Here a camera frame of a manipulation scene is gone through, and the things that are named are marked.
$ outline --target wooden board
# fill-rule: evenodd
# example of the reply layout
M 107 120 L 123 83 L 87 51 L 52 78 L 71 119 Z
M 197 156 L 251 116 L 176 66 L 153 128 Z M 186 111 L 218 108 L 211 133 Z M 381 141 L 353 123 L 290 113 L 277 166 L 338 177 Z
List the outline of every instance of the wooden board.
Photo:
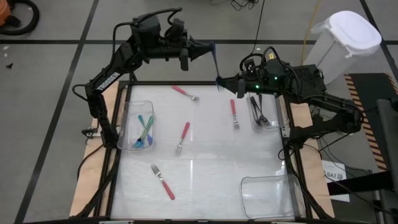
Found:
M 113 108 L 116 101 L 117 90 L 118 82 L 114 83 L 104 92 L 104 98 L 108 108 L 108 117 L 110 119 L 113 115 Z M 121 101 L 123 102 L 125 98 L 126 90 L 123 91 Z M 123 106 L 124 103 L 121 103 L 118 112 L 117 124 L 121 124 Z M 296 126 L 301 126 L 304 128 L 312 125 L 310 110 L 307 104 L 291 104 L 291 109 L 294 117 L 294 123 Z M 96 126 L 96 120 L 93 121 L 93 126 Z M 90 139 L 86 147 L 85 156 L 87 156 L 90 152 L 95 150 L 101 144 L 101 138 Z M 306 144 L 318 149 L 318 144 L 314 139 L 309 139 Z M 104 153 L 105 150 L 100 149 L 100 151 L 98 151 L 91 158 L 89 158 L 81 168 L 80 178 L 78 180 L 75 197 L 73 199 L 72 207 L 70 210 L 71 216 L 76 215 L 78 212 L 80 212 L 91 199 L 93 194 L 96 192 L 100 181 L 101 169 L 104 161 Z M 323 165 L 319 153 L 311 147 L 304 146 L 304 148 L 301 149 L 301 156 L 308 190 L 314 196 L 315 200 L 317 200 L 317 202 L 327 212 L 327 214 L 334 217 L 333 207 L 331 206 L 329 191 L 326 184 L 326 178 L 323 174 Z M 111 156 L 112 159 L 109 163 L 109 168 L 112 166 L 113 157 L 114 156 Z M 108 195 L 109 186 L 103 196 L 103 206 L 101 207 L 100 215 L 105 214 L 106 203 L 108 202 Z

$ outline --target fork handle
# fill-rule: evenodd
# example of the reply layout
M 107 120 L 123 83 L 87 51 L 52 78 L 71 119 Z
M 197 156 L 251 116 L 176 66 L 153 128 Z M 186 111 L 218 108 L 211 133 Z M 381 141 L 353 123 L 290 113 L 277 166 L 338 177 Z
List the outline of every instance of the fork handle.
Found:
M 232 114 L 236 115 L 236 112 L 235 112 L 235 101 L 234 100 L 231 100 L 231 107 L 232 107 Z
M 181 135 L 181 140 L 183 140 L 185 138 L 185 135 L 188 132 L 188 128 L 189 128 L 189 122 L 186 122 L 185 123 L 185 127 L 184 127 L 184 131 L 182 132 L 182 135 Z
M 162 184 L 163 184 L 163 187 L 166 190 L 167 194 L 169 195 L 170 199 L 174 200 L 175 196 L 174 196 L 173 192 L 169 189 L 169 186 L 166 184 L 166 182 L 164 180 L 162 180 Z
M 173 85 L 172 88 L 173 88 L 174 90 L 179 91 L 179 92 L 182 93 L 182 94 L 187 94 L 186 91 L 183 91 L 180 87 L 178 87 L 178 86 L 176 86 L 176 85 Z

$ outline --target white paper sign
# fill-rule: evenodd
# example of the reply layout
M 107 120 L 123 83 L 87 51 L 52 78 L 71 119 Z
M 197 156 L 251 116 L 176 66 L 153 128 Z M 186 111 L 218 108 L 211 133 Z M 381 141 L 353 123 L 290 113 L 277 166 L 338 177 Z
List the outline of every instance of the white paper sign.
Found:
M 324 161 L 324 160 L 322 160 L 322 164 L 323 164 L 323 171 L 324 171 L 325 175 L 327 177 L 329 177 L 330 179 L 332 179 L 334 181 L 347 179 L 346 172 L 344 171 L 346 169 L 344 164 L 335 162 L 336 165 L 334 165 L 334 163 L 332 163 L 330 161 Z M 331 180 L 326 178 L 326 182 L 329 183 L 329 182 L 331 182 Z M 339 200 L 342 202 L 349 202 L 348 194 L 334 195 L 334 196 L 330 196 L 330 198 L 333 200 Z

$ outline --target gray floor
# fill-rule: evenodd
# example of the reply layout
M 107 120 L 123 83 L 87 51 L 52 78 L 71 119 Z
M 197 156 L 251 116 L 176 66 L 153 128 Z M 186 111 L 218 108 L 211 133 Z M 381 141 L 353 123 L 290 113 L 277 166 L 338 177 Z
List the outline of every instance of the gray floor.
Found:
M 79 40 L 94 0 L 34 0 L 41 18 L 29 35 L 0 39 Z M 316 0 L 266 0 L 259 39 L 303 40 Z M 385 40 L 398 40 L 395 29 L 398 3 L 367 1 Z M 109 40 L 115 24 L 130 21 L 134 16 L 166 7 L 183 7 L 178 15 L 197 39 L 255 38 L 261 5 L 251 11 L 235 11 L 228 3 L 211 6 L 206 0 L 99 0 L 87 39 Z M 315 22 L 321 22 L 337 11 L 350 10 L 364 16 L 359 1 L 323 1 Z M 17 16 L 29 17 L 29 11 L 18 9 Z M 165 29 L 165 16 L 160 16 Z M 129 37 L 128 29 L 120 29 L 118 39 Z M 273 45 L 285 61 L 300 63 L 301 45 Z M 62 86 L 70 69 L 77 45 L 73 44 L 0 44 L 0 217 L 2 223 L 13 223 L 25 194 L 27 184 L 43 145 Z M 238 72 L 240 60 L 252 45 L 222 44 L 217 57 L 222 76 Z M 307 53 L 312 46 L 307 46 Z M 389 45 L 398 60 L 398 46 Z M 110 45 L 84 45 L 72 85 L 85 83 L 104 67 L 111 55 Z M 5 65 L 14 63 L 12 69 Z M 391 68 L 382 52 L 355 63 L 347 72 L 389 72 Z M 215 67 L 211 55 L 190 64 L 189 72 L 179 69 L 178 61 L 153 60 L 137 71 L 139 80 L 214 80 Z M 329 92 L 349 98 L 343 77 L 328 86 Z M 83 128 L 91 123 L 85 102 L 68 92 L 57 123 L 36 190 L 26 213 L 25 222 L 67 218 L 76 187 L 76 170 L 84 153 Z M 331 134 L 328 142 L 339 137 Z M 376 163 L 363 132 L 350 136 L 331 147 L 334 155 L 349 166 L 377 171 Z

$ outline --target yellow cable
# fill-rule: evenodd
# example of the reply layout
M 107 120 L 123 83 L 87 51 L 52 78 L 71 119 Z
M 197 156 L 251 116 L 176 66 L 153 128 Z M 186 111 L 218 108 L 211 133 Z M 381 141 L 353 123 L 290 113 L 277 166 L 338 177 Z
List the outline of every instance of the yellow cable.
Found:
M 315 15 L 317 14 L 317 11 L 318 11 L 320 3 L 321 3 L 321 0 L 317 0 L 317 5 L 315 5 L 315 10 L 313 11 L 312 18 L 311 18 L 311 21 L 310 21 L 310 25 L 308 26 L 307 34 L 305 34 L 303 50 L 301 52 L 301 65 L 303 65 L 303 63 L 304 63 L 305 43 L 307 42 L 308 36 L 310 35 L 312 23 L 315 20 Z

